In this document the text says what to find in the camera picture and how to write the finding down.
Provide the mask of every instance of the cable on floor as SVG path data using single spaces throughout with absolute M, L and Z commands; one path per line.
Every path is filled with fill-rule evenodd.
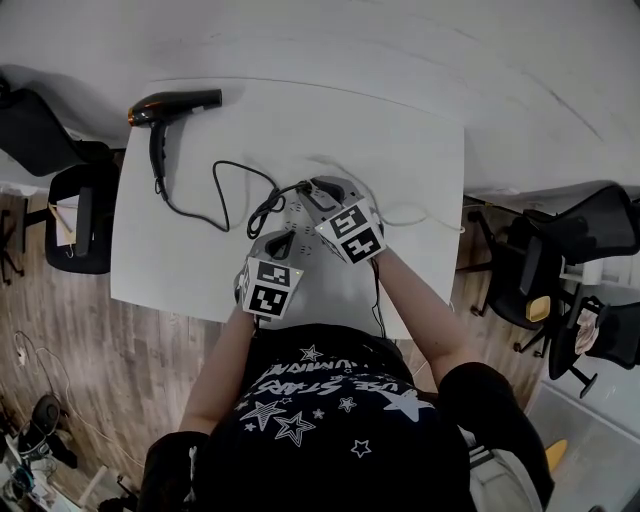
M 98 434 L 100 437 L 102 437 L 106 441 L 110 442 L 113 446 L 115 446 L 118 450 L 120 450 L 120 452 L 122 452 L 122 454 L 125 455 L 131 462 L 133 462 L 134 464 L 136 464 L 136 465 L 140 466 L 141 468 L 143 468 L 144 464 L 142 464 L 141 462 L 139 462 L 138 460 L 133 458 L 129 454 L 129 452 L 127 452 L 124 448 L 122 448 L 122 446 L 120 446 L 120 444 L 117 441 L 115 441 L 114 439 L 110 438 L 109 436 L 103 434 L 97 427 L 93 426 L 91 423 L 86 421 L 82 417 L 82 415 L 76 410 L 76 408 L 73 406 L 73 402 L 71 401 L 71 397 L 69 395 L 69 388 L 71 387 L 71 379 L 69 378 L 69 374 L 67 373 L 67 369 L 65 368 L 64 364 L 62 364 L 62 361 L 60 360 L 60 358 L 56 354 L 51 352 L 51 350 L 49 350 L 46 347 L 38 347 L 38 348 L 36 348 L 36 346 L 33 344 L 33 341 L 31 341 L 31 338 L 29 338 L 29 336 L 27 336 L 23 331 L 20 331 L 20 330 L 15 331 L 13 333 L 13 345 L 14 345 L 14 348 L 15 348 L 15 350 L 18 353 L 19 356 L 20 356 L 20 354 L 22 352 L 20 351 L 20 347 L 18 346 L 18 336 L 22 336 L 23 339 L 25 339 L 29 343 L 29 346 L 31 347 L 31 352 L 33 352 L 33 354 L 36 357 L 37 363 L 40 365 L 40 367 L 44 371 L 45 377 L 47 378 L 47 381 L 49 383 L 49 388 L 51 390 L 51 394 L 56 395 L 56 392 L 53 389 L 53 384 L 51 382 L 51 378 L 49 377 L 49 372 L 47 372 L 47 369 L 45 368 L 42 360 L 40 359 L 40 352 L 46 352 L 47 354 L 49 354 L 50 357 L 52 357 L 53 359 L 55 359 L 57 361 L 58 365 L 60 366 L 60 368 L 64 372 L 65 378 L 67 379 L 67 385 L 65 387 L 64 393 L 65 393 L 65 398 L 67 400 L 67 405 L 69 406 L 69 409 L 71 409 L 71 412 L 75 416 L 77 416 L 77 418 L 82 423 L 84 423 L 87 427 L 92 429 L 96 434 Z M 26 346 L 25 346 L 25 354 L 24 354 L 24 356 L 25 356 L 26 362 L 29 363 L 31 361 L 31 359 L 29 357 L 29 351 L 27 350 Z

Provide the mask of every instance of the white table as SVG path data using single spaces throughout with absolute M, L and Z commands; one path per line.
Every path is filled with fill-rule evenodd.
M 266 171 L 281 187 L 321 174 L 344 176 L 313 157 L 338 162 L 376 194 L 382 213 L 410 221 L 422 205 L 459 225 L 464 174 L 464 129 L 426 112 L 329 88 L 244 79 L 153 82 L 146 96 L 164 90 L 221 88 L 223 106 L 174 123 L 167 133 L 167 183 L 174 202 L 222 222 L 211 166 L 233 160 Z M 148 128 L 133 128 L 120 180 L 113 233 L 111 295 L 115 299 L 214 321 L 234 307 L 232 281 L 252 241 L 247 210 L 266 198 L 269 185 L 234 168 L 221 169 L 230 233 L 179 217 L 154 192 Z M 295 193 L 284 213 L 271 214 L 268 233 L 310 224 L 296 212 Z M 427 219 L 411 227 L 386 227 L 386 240 L 445 301 L 449 300 L 459 234 Z M 265 327 L 309 322 L 380 333 L 369 265 L 347 266 L 309 239 L 312 254 L 285 319 Z M 408 332 L 383 294 L 387 335 Z

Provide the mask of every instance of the chair backrest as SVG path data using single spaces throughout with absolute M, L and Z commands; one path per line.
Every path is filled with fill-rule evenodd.
M 72 140 L 45 101 L 29 89 L 0 98 L 0 149 L 34 176 L 112 158 L 101 142 Z
M 579 327 L 571 325 L 572 312 L 573 308 L 549 326 L 549 377 L 552 380 L 562 377 L 579 357 L 575 351 Z
M 598 338 L 587 355 L 631 370 L 640 362 L 640 302 L 609 306 L 603 314 Z
M 637 209 L 619 185 L 609 185 L 557 215 L 525 210 L 541 237 L 554 244 L 570 264 L 640 251 Z

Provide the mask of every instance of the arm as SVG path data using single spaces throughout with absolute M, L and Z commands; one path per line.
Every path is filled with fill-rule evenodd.
M 236 307 L 196 379 L 179 431 L 211 434 L 238 398 L 253 336 L 253 316 Z
M 440 297 L 387 248 L 376 256 L 380 282 L 431 366 L 436 385 L 456 366 L 481 361 L 464 325 Z

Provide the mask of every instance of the black power cord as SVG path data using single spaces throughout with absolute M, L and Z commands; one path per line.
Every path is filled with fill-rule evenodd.
M 382 311 L 380 310 L 380 267 L 378 267 L 378 261 L 375 257 L 371 258 L 369 262 L 371 263 L 371 268 L 373 268 L 373 278 L 376 284 L 376 303 L 371 307 L 371 312 L 373 313 L 373 318 L 376 319 L 376 322 L 378 322 L 378 325 L 380 326 L 380 334 L 382 338 L 387 339 L 387 329 L 384 325 L 384 320 L 382 319 Z
M 247 223 L 247 236 L 249 237 L 250 240 L 255 240 L 260 236 L 260 232 L 262 231 L 262 228 L 264 226 L 264 223 L 267 220 L 267 216 L 269 215 L 269 213 L 279 213 L 282 210 L 284 210 L 285 199 L 283 195 L 286 192 L 289 192 L 290 190 L 299 190 L 302 188 L 311 187 L 311 185 L 308 182 L 301 181 L 299 183 L 296 183 L 295 185 L 285 187 L 281 190 L 278 187 L 278 184 L 273 180 L 273 178 L 271 178 L 270 176 L 268 176 L 263 172 L 260 172 L 256 169 L 252 169 L 251 167 L 247 167 L 246 165 L 242 165 L 237 162 L 232 162 L 230 160 L 218 160 L 213 164 L 213 167 L 211 168 L 211 172 L 213 173 L 213 179 L 216 183 L 218 197 L 220 197 L 220 203 L 222 204 L 222 211 L 224 213 L 224 224 L 220 224 L 205 215 L 187 212 L 185 210 L 182 210 L 181 208 L 178 208 L 173 203 L 171 198 L 168 197 L 168 194 L 166 194 L 165 192 L 164 195 L 166 195 L 165 202 L 167 203 L 167 206 L 171 208 L 171 210 L 173 210 L 178 215 L 181 215 L 182 217 L 189 217 L 191 219 L 201 220 L 203 222 L 206 222 L 207 224 L 210 224 L 214 228 L 219 229 L 223 233 L 228 233 L 231 230 L 231 226 L 229 224 L 229 213 L 227 212 L 227 203 L 224 199 L 224 194 L 222 192 L 222 187 L 220 186 L 220 181 L 218 180 L 218 166 L 220 165 L 230 165 L 232 167 L 237 167 L 247 172 L 257 174 L 258 176 L 261 176 L 265 180 L 267 180 L 273 187 L 271 189 L 271 192 L 269 193 L 269 197 L 267 197 L 267 199 L 264 202 L 262 202 L 260 206 L 258 206 L 258 208 L 251 214 L 251 217 L 249 217 L 249 222 Z M 156 181 L 156 194 L 163 195 L 162 194 L 163 190 L 164 190 L 164 185 Z

